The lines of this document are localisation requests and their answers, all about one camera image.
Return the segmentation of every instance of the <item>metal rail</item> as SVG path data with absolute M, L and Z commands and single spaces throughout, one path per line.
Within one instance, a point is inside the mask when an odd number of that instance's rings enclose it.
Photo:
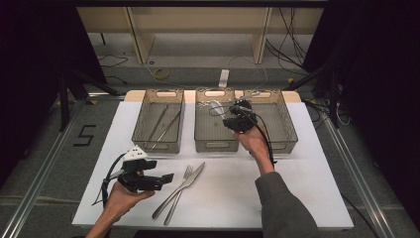
M 362 202 L 364 203 L 367 212 L 371 218 L 371 221 L 376 229 L 379 237 L 382 238 L 391 238 L 395 237 L 392 232 L 389 222 L 383 213 L 379 203 L 371 192 L 368 183 L 366 182 L 362 172 L 360 171 L 355 158 L 349 150 L 349 147 L 346 144 L 341 132 L 339 129 L 335 129 L 333 123 L 328 119 L 326 120 L 328 131 L 330 132 L 331 137 L 336 144 L 336 147 L 346 165 L 350 177 L 353 180 L 353 183 L 356 186 L 356 189 L 361 196 Z
M 55 139 L 43 165 L 35 176 L 34 181 L 32 182 L 25 196 L 22 198 L 18 208 L 9 219 L 6 229 L 2 233 L 2 238 L 18 237 L 25 224 L 25 221 L 29 216 L 29 213 L 32 210 L 32 207 L 35 204 L 38 195 L 40 194 L 47 178 L 49 177 L 55 161 L 59 157 L 62 147 L 68 137 L 68 134 L 71 132 L 74 121 L 77 118 L 79 111 L 83 108 L 83 105 L 84 101 L 77 101 L 74 104 L 74 108 L 70 114 L 70 120 L 67 126 L 62 132 L 58 133 L 58 136 Z

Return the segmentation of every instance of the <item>sleeve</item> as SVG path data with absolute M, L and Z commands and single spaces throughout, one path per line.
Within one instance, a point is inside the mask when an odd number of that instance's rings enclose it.
M 320 237 L 312 215 L 289 191 L 279 173 L 261 176 L 256 186 L 262 203 L 264 238 Z

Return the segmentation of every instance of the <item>hand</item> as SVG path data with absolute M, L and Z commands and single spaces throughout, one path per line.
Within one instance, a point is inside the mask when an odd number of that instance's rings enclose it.
M 88 237 L 104 237 L 111 226 L 120 220 L 139 201 L 149 198 L 155 194 L 154 191 L 143 191 L 134 193 L 128 191 L 118 181 L 112 186 L 111 194 L 101 216 L 90 230 Z
M 260 126 L 260 128 L 265 133 L 264 127 Z M 246 133 L 235 132 L 234 138 L 239 140 L 245 150 L 249 151 L 256 159 L 261 175 L 274 172 L 274 166 L 269 159 L 265 140 L 257 127 L 253 127 Z

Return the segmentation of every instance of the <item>person's left hand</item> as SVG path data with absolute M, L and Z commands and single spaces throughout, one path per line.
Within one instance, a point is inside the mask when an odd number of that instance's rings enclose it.
M 101 216 L 89 231 L 86 238 L 105 237 L 111 226 L 119 221 L 137 202 L 149 198 L 154 194 L 154 191 L 130 192 L 116 181 L 112 186 L 111 194 Z
M 142 191 L 139 193 L 130 192 L 116 181 L 112 186 L 111 194 L 105 205 L 104 212 L 116 219 L 115 221 L 118 221 L 124 214 L 133 208 L 137 202 L 149 198 L 154 194 L 154 191 Z

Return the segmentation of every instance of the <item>white table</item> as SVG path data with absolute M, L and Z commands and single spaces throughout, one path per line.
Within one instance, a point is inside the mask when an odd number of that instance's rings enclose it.
M 250 154 L 241 146 L 237 153 L 196 153 L 194 144 L 194 91 L 185 91 L 186 103 L 180 153 L 172 156 L 150 154 L 158 160 L 148 176 L 174 173 L 173 181 L 161 191 L 138 203 L 116 226 L 134 229 L 247 230 L 261 229 L 261 204 L 255 187 L 259 170 Z M 102 148 L 92 177 L 81 199 L 73 225 L 91 227 L 102 211 L 102 203 L 91 204 L 102 180 L 120 155 L 130 150 L 141 102 L 121 102 Z M 286 157 L 277 156 L 275 169 L 314 217 L 320 229 L 342 230 L 354 226 L 340 196 L 330 167 L 322 151 L 311 119 L 303 103 L 287 103 L 298 143 Z M 170 205 L 157 220 L 156 208 L 180 185 L 187 165 L 206 166 L 194 184 L 186 189 L 170 224 L 163 222 Z

